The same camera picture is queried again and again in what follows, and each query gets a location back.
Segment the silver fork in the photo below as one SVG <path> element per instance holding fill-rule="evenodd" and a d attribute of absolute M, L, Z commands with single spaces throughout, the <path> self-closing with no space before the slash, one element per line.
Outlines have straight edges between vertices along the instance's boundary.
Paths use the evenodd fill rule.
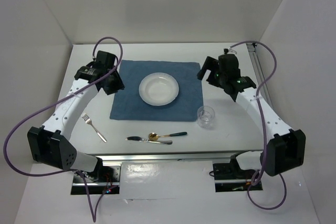
<path fill-rule="evenodd" d="M 91 120 L 91 118 L 86 114 L 86 113 L 83 113 L 81 115 L 82 119 L 84 120 L 84 122 L 88 125 L 90 125 L 93 130 L 96 132 L 96 134 L 99 136 L 99 138 L 104 142 L 104 143 L 107 143 L 107 139 L 100 133 L 100 131 L 97 130 L 97 128 L 93 125 L 93 122 Z"/>

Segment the blue cloth napkin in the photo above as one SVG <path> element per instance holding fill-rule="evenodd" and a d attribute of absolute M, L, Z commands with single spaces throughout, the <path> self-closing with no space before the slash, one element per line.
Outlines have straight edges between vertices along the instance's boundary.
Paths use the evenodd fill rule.
<path fill-rule="evenodd" d="M 202 83 L 196 77 L 200 69 L 200 64 L 197 62 L 122 61 L 119 74 L 125 88 L 114 95 L 110 119 L 196 121 L 197 110 L 203 106 Z M 149 105 L 139 95 L 141 81 L 156 72 L 167 73 L 178 83 L 178 96 L 167 105 Z"/>

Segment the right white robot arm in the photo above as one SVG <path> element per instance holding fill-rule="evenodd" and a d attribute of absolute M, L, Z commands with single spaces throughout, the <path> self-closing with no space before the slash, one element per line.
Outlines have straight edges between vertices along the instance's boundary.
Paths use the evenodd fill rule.
<path fill-rule="evenodd" d="M 240 105 L 263 134 L 262 151 L 245 151 L 231 157 L 229 172 L 235 178 L 247 171 L 264 171 L 276 176 L 303 164 L 306 136 L 285 123 L 258 93 L 250 77 L 240 73 L 238 58 L 234 54 L 220 55 L 218 59 L 206 57 L 197 78 L 202 80 L 206 71 L 207 82 L 221 88 Z"/>

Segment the white bowl plate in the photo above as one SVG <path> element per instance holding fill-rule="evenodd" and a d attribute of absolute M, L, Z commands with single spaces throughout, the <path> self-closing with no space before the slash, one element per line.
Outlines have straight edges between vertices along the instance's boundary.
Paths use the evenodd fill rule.
<path fill-rule="evenodd" d="M 179 91 L 175 78 L 162 72 L 147 75 L 139 85 L 141 99 L 151 106 L 165 106 L 172 103 Z"/>

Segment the clear drinking glass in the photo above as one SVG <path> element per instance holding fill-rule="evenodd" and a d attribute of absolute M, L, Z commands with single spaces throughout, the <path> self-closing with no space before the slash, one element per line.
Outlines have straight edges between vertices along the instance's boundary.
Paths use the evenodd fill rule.
<path fill-rule="evenodd" d="M 197 110 L 197 124 L 203 129 L 213 129 L 215 111 L 210 106 L 202 106 Z"/>

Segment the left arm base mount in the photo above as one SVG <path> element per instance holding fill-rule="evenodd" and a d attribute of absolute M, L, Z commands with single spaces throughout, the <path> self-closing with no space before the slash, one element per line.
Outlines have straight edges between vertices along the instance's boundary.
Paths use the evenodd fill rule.
<path fill-rule="evenodd" d="M 116 195 L 120 192 L 120 175 L 121 164 L 112 163 L 106 165 L 104 173 L 99 178 L 91 177 L 87 172 L 82 172 L 83 177 L 87 183 L 88 192 L 91 195 L 100 195 L 103 191 L 107 190 L 107 195 Z M 71 195 L 85 195 L 86 188 L 83 178 L 77 173 L 74 174 Z"/>

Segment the gold spoon green handle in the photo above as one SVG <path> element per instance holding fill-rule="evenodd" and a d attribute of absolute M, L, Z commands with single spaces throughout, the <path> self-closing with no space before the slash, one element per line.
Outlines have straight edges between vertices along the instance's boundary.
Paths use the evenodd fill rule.
<path fill-rule="evenodd" d="M 157 135 L 156 133 L 150 133 L 149 134 L 149 140 L 157 141 L 159 138 L 186 136 L 186 135 L 187 135 L 187 132 L 178 132 L 178 133 L 172 133 L 172 134 L 168 134 L 168 135 Z"/>

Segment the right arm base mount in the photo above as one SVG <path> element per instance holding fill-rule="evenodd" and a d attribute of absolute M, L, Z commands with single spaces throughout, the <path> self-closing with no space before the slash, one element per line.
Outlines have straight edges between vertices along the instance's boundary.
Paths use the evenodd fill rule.
<path fill-rule="evenodd" d="M 214 179 L 215 192 L 224 193 L 247 191 L 254 173 L 253 169 L 240 169 L 231 157 L 228 163 L 213 163 L 213 169 L 208 174 Z"/>

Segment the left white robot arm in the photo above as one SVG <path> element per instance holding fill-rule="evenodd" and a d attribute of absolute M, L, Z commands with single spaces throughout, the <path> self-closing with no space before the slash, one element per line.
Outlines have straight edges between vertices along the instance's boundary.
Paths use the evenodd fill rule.
<path fill-rule="evenodd" d="M 114 54 L 99 51 L 94 61 L 76 72 L 67 94 L 70 98 L 41 127 L 31 127 L 27 133 L 33 160 L 61 170 L 80 170 L 93 182 L 109 172 L 101 158 L 76 150 L 70 137 L 84 109 L 100 90 L 110 95 L 124 89 L 120 75 L 113 70 L 116 59 Z"/>

